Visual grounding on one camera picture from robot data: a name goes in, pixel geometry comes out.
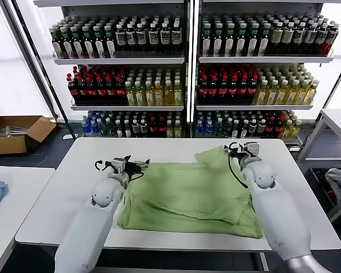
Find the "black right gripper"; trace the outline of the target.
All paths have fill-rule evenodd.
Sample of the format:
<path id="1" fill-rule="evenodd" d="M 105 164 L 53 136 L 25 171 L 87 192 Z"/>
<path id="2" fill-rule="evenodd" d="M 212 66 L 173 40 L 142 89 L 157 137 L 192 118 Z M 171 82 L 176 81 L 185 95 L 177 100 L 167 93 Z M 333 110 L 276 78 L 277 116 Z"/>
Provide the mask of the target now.
<path id="1" fill-rule="evenodd" d="M 236 145 L 236 148 L 232 148 L 231 146 L 224 145 L 223 147 L 224 154 L 236 158 L 238 162 L 240 163 L 243 158 L 246 158 L 248 155 L 248 152 L 246 152 L 246 144 L 245 143 L 238 143 Z"/>

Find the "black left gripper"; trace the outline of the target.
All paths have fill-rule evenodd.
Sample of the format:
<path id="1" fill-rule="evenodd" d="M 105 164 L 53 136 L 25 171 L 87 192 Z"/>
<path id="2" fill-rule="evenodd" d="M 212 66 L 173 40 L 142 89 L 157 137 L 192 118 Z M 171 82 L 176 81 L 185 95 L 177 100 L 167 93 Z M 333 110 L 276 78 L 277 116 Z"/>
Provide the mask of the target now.
<path id="1" fill-rule="evenodd" d="M 137 179 L 138 177 L 142 177 L 144 175 L 143 171 L 149 169 L 150 160 L 147 159 L 145 161 L 136 160 L 132 162 L 131 155 L 127 155 L 124 158 L 125 164 L 125 173 L 128 174 L 130 179 Z"/>

